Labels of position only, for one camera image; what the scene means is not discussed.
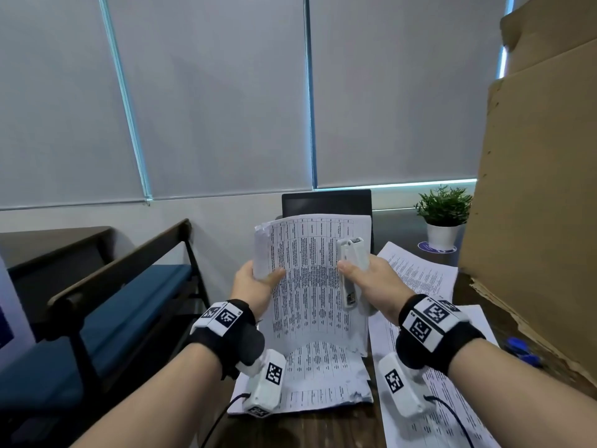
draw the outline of black monitor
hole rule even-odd
[[[330,190],[282,195],[282,217],[307,214],[368,215],[371,217],[373,253],[371,190]]]

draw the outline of torn cardboard edge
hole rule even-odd
[[[577,361],[571,360],[571,358],[568,358],[560,350],[558,350],[555,346],[553,346],[549,341],[547,341],[545,338],[543,338],[539,333],[534,331],[531,328],[531,326],[523,318],[518,316],[518,314],[510,306],[508,306],[503,301],[501,301],[499,298],[497,298],[494,294],[492,294],[489,291],[489,289],[487,289],[485,286],[483,286],[483,284],[481,282],[477,281],[475,278],[472,278],[472,280],[473,280],[473,283],[470,285],[470,287],[472,287],[477,292],[477,294],[479,294],[484,299],[490,301],[494,305],[499,306],[504,311],[508,311],[508,313],[510,313],[510,316],[512,316],[512,319],[514,319],[516,321],[516,324],[518,325],[518,331],[520,331],[526,337],[532,339],[535,343],[539,344],[543,348],[547,349],[549,352],[554,354],[560,360],[564,361],[566,363],[566,365],[568,366],[568,368],[570,368],[572,371],[580,374],[582,377],[587,379],[591,384],[593,384],[593,386],[595,386],[597,388],[597,380],[595,380],[589,374],[589,372],[585,368],[583,368],[583,366],[580,363],[578,363]]]

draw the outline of blue cushion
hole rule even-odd
[[[151,266],[86,317],[81,338],[100,377],[142,338],[190,273],[189,265]],[[0,373],[1,409],[65,409],[82,398],[81,378],[65,337],[41,341]]]

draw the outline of black cable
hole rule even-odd
[[[228,405],[226,406],[226,408],[224,410],[222,410],[222,413],[220,414],[220,416],[218,417],[218,419],[215,420],[215,423],[211,427],[210,431],[207,433],[207,436],[205,436],[205,440],[203,441],[203,444],[201,444],[201,448],[205,448],[205,445],[207,445],[207,441],[210,439],[211,433],[214,432],[215,427],[218,425],[218,423],[220,422],[220,420],[222,419],[222,417],[224,416],[224,414],[226,413],[226,411],[230,408],[230,406],[233,405],[234,402],[237,399],[240,399],[240,398],[249,398],[249,396],[251,396],[250,393],[239,394],[236,398],[234,398],[233,400],[231,400],[228,403]]]
[[[424,396],[424,398],[425,398],[426,401],[429,401],[429,402],[431,402],[431,401],[437,401],[438,403],[443,404],[450,411],[450,413],[452,415],[454,415],[454,418],[456,418],[456,422],[460,425],[460,428],[465,433],[465,437],[466,437],[466,439],[469,442],[470,448],[474,448],[473,441],[470,439],[469,433],[466,431],[465,425],[462,424],[462,421],[460,421],[460,418],[458,418],[458,415],[456,414],[455,411],[453,411],[452,407],[450,407],[449,405],[447,405],[445,401],[442,401],[437,396]]]

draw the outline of forearm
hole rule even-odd
[[[221,365],[203,345],[191,344],[137,391],[104,415],[73,447],[187,448],[205,397]]]
[[[485,340],[460,349],[448,375],[503,448],[597,440],[596,401]]]

